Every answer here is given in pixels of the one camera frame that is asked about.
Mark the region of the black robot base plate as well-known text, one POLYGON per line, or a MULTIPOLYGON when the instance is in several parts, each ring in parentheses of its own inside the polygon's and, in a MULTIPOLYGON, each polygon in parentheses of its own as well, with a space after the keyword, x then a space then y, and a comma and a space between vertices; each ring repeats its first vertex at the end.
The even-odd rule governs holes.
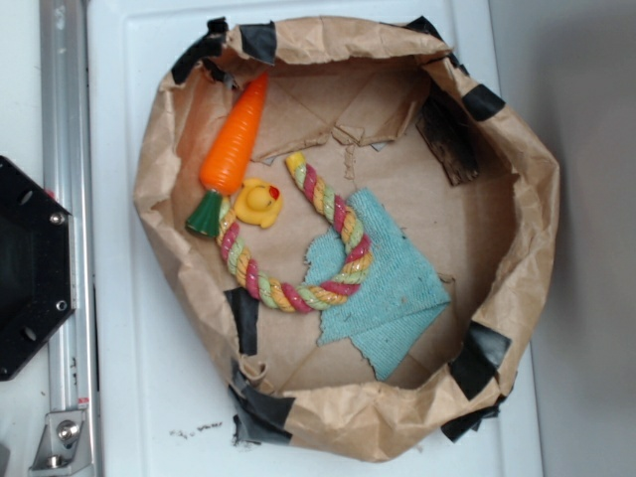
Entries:
POLYGON ((71 215, 1 158, 1 380, 14 379, 74 311, 71 215))

